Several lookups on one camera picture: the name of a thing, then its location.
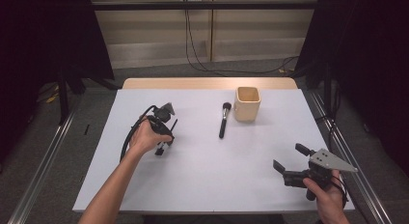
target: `hand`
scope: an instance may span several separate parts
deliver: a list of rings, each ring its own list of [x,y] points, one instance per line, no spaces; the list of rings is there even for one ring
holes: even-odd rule
[[[172,137],[169,135],[160,135],[155,133],[150,127],[150,121],[147,117],[143,118],[144,121],[140,124],[139,128],[135,131],[129,141],[129,150],[137,151],[141,154],[152,150],[160,142],[169,142]]]
[[[333,176],[340,178],[340,171],[333,170]],[[341,186],[341,182],[332,178],[332,182]],[[322,190],[318,184],[309,178],[303,180],[304,185],[316,196],[316,207],[319,217],[325,224],[349,223],[343,213],[342,194],[331,184]]]

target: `gray carpet floor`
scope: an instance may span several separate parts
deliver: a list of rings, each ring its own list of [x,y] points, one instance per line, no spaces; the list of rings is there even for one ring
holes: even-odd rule
[[[224,63],[206,63],[208,69],[224,70],[225,76],[286,76],[284,72],[271,71],[254,73],[254,71],[274,70],[282,61],[241,61]],[[293,69],[295,62],[286,65]],[[232,72],[226,70],[243,70]],[[214,72],[194,70],[189,65],[150,67],[140,69],[115,70],[116,80],[122,85],[128,77],[210,77],[220,76]],[[73,212],[82,181],[93,158],[96,145],[104,128],[116,92],[109,91],[93,81],[84,80],[86,93],[81,96],[70,95],[69,100],[80,99],[80,104],[69,127],[66,138],[59,148],[41,191],[27,217],[26,223],[75,223],[80,217]],[[318,117],[305,78],[297,78],[296,83],[303,89],[313,114]],[[322,85],[317,89],[322,93]],[[19,199],[29,185],[45,155],[50,142],[58,128],[58,99],[46,103],[43,98],[51,92],[41,95],[31,124],[21,136],[14,150],[3,165],[0,175],[0,223],[7,223]],[[385,154],[378,138],[364,129],[365,121],[355,111],[348,98],[341,97],[341,107],[337,116],[337,126],[345,141],[358,159],[370,184],[379,196],[393,223],[408,223],[409,220],[409,179],[399,170],[395,163]],[[328,130],[323,123],[318,123],[324,139]],[[359,210],[347,213],[352,223],[376,223],[367,201],[360,194],[354,182],[347,181],[349,192]],[[318,219],[315,212],[286,213],[287,223],[315,223]],[[142,217],[133,213],[121,213],[117,223],[142,223]]]

